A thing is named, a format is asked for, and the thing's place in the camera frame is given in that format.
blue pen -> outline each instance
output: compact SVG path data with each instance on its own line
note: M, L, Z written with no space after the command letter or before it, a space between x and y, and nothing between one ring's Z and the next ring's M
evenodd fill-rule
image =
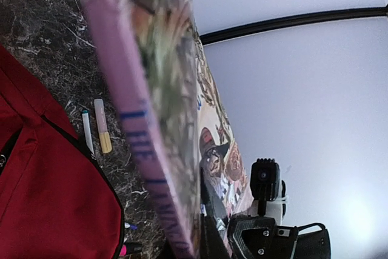
M138 227L135 226L134 224L130 224L130 223L127 223L127 222L124 223L124 227L126 229L131 229L131 230L137 230L138 229Z

black piping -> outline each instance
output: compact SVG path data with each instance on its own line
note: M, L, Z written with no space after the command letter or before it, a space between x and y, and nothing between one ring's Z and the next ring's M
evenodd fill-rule
M251 24L239 25L213 33L206 33L201 36L203 45L214 44L215 42L227 41L242 36L249 36L256 33L268 32L269 30L285 29L305 24L316 24L327 21L341 21L355 18L376 18L388 16L388 5L385 7L353 8L343 10L332 10L328 12L306 13L303 15L286 16L267 21L253 22Z
M91 151L89 150L89 148L87 147L86 144L80 143L71 134L69 134L64 129L60 128L55 123L50 121L46 116L43 115L42 119L45 122L47 122L50 126L52 126L53 129L55 129L60 135L62 135L67 141L69 141L70 144L72 144L74 147L76 147L89 161L92 162L94 167L97 169L99 174L104 179L105 183L108 185L110 190L113 192L113 194L114 194L114 196L116 198L116 201L119 204L120 210L121 210L120 237L119 237L119 242L118 242L118 245L116 247L115 253L113 254L113 257L112 257L112 259L117 259L119 257L119 254L120 254L123 242L124 242L124 208L122 207L122 204L120 202L119 197L117 196L117 193L115 192L113 186L110 184L108 178L105 176L105 173L100 168L97 160L94 158L94 155L92 155Z

pen cap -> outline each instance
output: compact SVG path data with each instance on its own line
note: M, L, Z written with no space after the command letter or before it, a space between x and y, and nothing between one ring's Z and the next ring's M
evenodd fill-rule
M105 118L104 101L101 98L95 99L95 112L98 132L108 132L107 121Z

white backdrop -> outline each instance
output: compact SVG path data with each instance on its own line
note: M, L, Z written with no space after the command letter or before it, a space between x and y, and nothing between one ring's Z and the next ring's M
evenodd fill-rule
M388 0L194 0L200 33ZM322 222L333 259L388 248L388 23L359 19L206 47L244 163L278 160L285 223Z

book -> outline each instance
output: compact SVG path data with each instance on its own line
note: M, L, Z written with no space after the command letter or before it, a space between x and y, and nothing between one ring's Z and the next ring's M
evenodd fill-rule
M230 251L228 219L253 201L191 3L82 0L99 66L177 258L198 258L201 212L214 216Z

